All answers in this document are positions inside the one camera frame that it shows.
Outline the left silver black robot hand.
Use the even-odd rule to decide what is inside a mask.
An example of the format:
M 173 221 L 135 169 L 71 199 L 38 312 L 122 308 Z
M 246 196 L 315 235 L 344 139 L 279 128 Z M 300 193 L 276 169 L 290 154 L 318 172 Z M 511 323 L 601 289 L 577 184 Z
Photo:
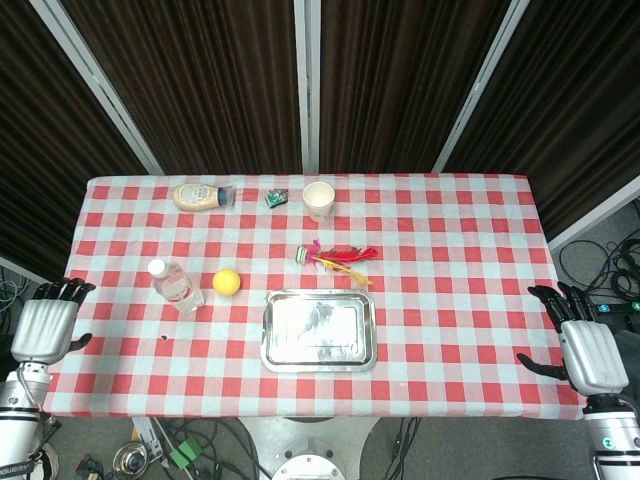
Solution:
M 83 349 L 93 335 L 72 339 L 79 308 L 96 289 L 81 278 L 41 284 L 22 309 L 11 345 L 18 363 L 53 365 L 69 352 Z

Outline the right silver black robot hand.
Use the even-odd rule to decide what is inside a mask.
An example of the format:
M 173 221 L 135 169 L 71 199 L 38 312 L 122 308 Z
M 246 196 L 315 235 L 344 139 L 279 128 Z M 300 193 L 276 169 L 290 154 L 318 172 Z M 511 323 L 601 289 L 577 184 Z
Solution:
M 556 289 L 535 285 L 531 295 L 544 305 L 558 334 L 563 363 L 543 365 L 523 353 L 517 355 L 529 371 L 567 381 L 580 395 L 620 394 L 629 379 L 614 336 L 597 321 L 598 310 L 584 291 L 563 282 Z

